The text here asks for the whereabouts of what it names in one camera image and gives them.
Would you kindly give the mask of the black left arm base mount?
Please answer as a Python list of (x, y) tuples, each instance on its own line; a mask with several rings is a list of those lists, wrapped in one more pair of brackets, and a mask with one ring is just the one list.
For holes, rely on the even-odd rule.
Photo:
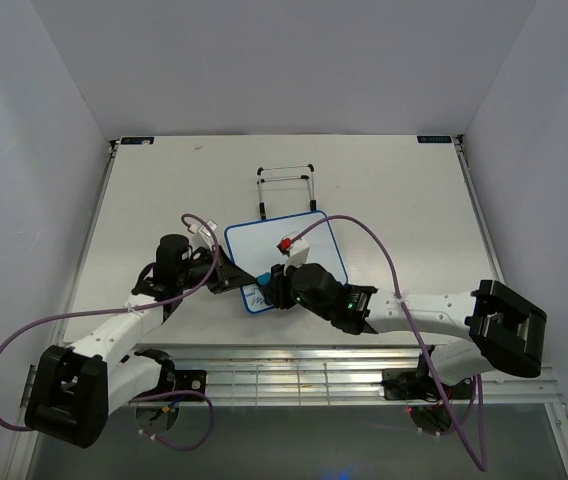
[(183, 401), (197, 402), (200, 397), (195, 395), (195, 392), (200, 394), (206, 393), (208, 372), (201, 369), (187, 369), (175, 370), (169, 372), (165, 379), (166, 391), (178, 391), (178, 394), (173, 394), (167, 398), (170, 404), (176, 404)]

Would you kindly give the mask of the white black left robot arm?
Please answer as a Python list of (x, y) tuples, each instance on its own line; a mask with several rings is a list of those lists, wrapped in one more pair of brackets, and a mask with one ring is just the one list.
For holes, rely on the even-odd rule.
[(193, 248), (183, 235), (160, 239), (154, 262), (145, 266), (123, 312), (66, 347), (41, 355), (26, 408), (32, 430), (81, 448), (100, 436), (108, 417), (138, 397), (169, 397), (176, 387), (170, 355), (138, 349), (141, 339), (163, 325), (182, 295), (202, 285), (213, 294), (254, 284), (217, 246)]

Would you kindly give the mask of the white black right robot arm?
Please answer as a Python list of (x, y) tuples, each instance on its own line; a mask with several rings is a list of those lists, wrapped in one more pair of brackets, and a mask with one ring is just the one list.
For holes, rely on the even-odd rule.
[(346, 334), (417, 332), (451, 338), (422, 354), (405, 385), (428, 397), (489, 371), (519, 378), (541, 374), (546, 313), (497, 280), (461, 294), (394, 293), (343, 284), (322, 266), (274, 266), (257, 286), (280, 310), (298, 305)]

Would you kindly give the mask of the blue framed whiteboard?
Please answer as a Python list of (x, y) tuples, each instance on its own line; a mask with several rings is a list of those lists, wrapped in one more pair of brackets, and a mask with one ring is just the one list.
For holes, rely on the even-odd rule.
[[(229, 257), (235, 265), (257, 278), (270, 272), (272, 266), (285, 263), (286, 258), (277, 248), (285, 235), (294, 231), (301, 233), (325, 217), (324, 212), (315, 211), (231, 225), (224, 232)], [(335, 280), (346, 283), (348, 274), (331, 225), (323, 222), (302, 237), (310, 244), (307, 262), (322, 266)], [(265, 290), (257, 283), (240, 289), (248, 313), (257, 315), (275, 309), (265, 303)]]

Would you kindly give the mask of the blue black whiteboard eraser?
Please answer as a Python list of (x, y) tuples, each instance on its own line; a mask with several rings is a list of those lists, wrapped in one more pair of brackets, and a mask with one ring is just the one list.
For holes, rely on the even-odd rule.
[(270, 272), (263, 273), (256, 278), (256, 283), (261, 289), (271, 288), (273, 283), (273, 276)]

